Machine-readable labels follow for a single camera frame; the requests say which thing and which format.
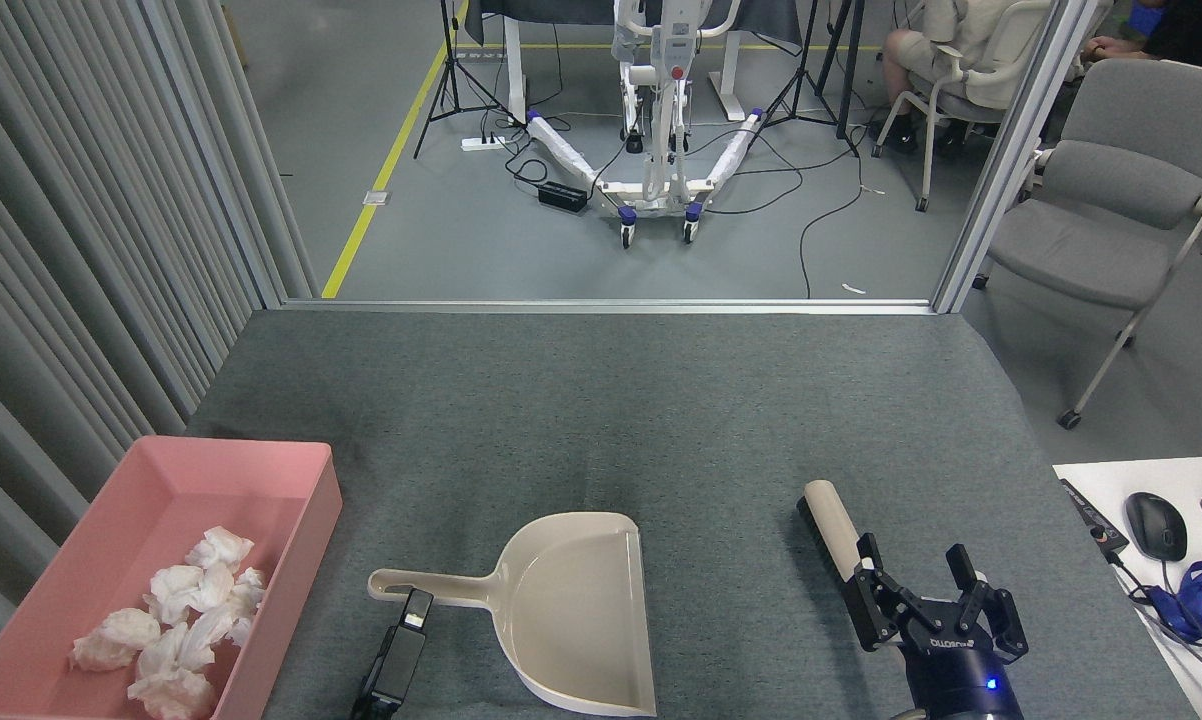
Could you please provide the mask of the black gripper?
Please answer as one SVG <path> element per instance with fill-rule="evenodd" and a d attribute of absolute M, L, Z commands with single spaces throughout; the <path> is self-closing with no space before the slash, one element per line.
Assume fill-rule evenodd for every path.
<path fill-rule="evenodd" d="M 863 650 L 875 651 L 902 633 L 909 694 L 929 719 L 1022 719 L 1004 664 L 1027 655 L 1029 643 L 1012 593 L 994 588 L 972 569 L 966 547 L 947 551 L 950 575 L 959 591 L 956 619 L 924 609 L 924 601 L 881 569 L 874 534 L 856 541 L 859 560 L 841 587 L 853 633 Z M 988 632 L 978 624 L 988 620 Z"/>

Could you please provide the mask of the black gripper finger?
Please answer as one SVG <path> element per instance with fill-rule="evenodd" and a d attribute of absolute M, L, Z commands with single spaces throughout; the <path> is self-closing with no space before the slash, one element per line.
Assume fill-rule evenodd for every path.
<path fill-rule="evenodd" d="M 426 619 L 433 600 L 432 593 L 407 594 L 399 620 L 385 633 L 363 676 L 351 719 L 392 719 L 404 706 L 426 645 Z"/>

